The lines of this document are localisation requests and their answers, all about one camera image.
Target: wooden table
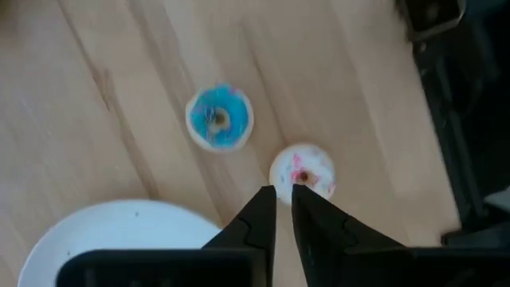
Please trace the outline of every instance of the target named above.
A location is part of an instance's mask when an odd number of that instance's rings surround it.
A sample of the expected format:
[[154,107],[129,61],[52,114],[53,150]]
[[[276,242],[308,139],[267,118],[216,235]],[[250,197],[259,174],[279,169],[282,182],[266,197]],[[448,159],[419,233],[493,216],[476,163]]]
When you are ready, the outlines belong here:
[[[332,202],[404,244],[432,246],[457,212],[392,0],[3,0],[0,278],[81,207],[169,201],[224,226],[289,144],[335,161]],[[228,155],[187,135],[184,105],[229,82],[256,123]],[[278,206],[276,286],[305,286]]]

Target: blue frosting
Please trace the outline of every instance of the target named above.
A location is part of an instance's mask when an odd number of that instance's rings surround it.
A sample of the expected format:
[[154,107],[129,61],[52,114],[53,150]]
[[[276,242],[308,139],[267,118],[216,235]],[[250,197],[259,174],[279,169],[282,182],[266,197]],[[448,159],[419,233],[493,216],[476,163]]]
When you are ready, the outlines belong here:
[[[219,84],[198,95],[198,100],[188,116],[193,129],[211,147],[232,148],[246,132],[249,125],[249,113],[242,97],[240,91],[228,84]],[[223,108],[229,114],[230,126],[213,134],[209,131],[209,124],[214,118],[216,108]]]

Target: white frosted donut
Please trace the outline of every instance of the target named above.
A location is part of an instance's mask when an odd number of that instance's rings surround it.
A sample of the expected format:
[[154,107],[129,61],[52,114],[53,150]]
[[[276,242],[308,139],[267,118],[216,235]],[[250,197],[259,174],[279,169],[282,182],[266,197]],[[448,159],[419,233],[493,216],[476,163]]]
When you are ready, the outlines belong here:
[[285,148],[273,161],[269,183],[283,202],[292,204],[292,186],[304,184],[318,195],[330,199],[335,192],[335,167],[328,154],[309,143]]

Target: donut hole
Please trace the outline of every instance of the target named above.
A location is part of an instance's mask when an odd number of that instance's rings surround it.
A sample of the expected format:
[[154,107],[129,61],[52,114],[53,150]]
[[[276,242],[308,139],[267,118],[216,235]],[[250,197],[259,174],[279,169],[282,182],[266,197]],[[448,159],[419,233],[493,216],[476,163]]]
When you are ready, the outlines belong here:
[[217,125],[223,125],[225,123],[225,115],[223,115],[222,113],[217,113],[216,116],[214,117],[214,123],[217,124]]
[[299,178],[300,182],[306,183],[308,181],[309,176],[308,176],[308,173],[306,171],[302,171],[299,174],[298,178]]

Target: white plate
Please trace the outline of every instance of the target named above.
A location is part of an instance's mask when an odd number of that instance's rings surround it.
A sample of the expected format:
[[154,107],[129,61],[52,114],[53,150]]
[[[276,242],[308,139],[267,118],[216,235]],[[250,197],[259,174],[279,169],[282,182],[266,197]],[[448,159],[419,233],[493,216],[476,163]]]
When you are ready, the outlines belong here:
[[59,269],[78,254],[111,249],[194,249],[220,230],[164,202],[122,200],[87,207],[56,224],[32,249],[18,287],[54,287]]

